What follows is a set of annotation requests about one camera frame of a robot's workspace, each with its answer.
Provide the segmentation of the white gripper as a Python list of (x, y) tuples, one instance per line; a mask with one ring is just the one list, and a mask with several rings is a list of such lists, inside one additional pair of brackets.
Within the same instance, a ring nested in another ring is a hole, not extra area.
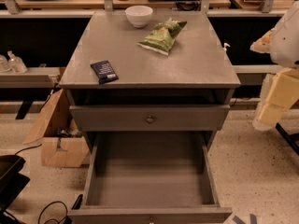
[[(298, 35), (271, 29), (254, 41), (249, 49), (269, 54), (271, 61), (280, 66), (299, 66)], [(284, 68), (275, 75), (267, 74), (263, 80), (260, 98), (252, 125), (258, 131), (268, 131), (274, 128), (299, 100), (299, 70)]]

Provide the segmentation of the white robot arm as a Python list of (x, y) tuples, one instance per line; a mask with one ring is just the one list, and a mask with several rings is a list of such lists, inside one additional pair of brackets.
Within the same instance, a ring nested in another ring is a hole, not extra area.
[(269, 53), (282, 66), (275, 75), (267, 74), (255, 111), (253, 127), (268, 131), (299, 100), (299, 1), (295, 1), (274, 28), (250, 46), (252, 51)]

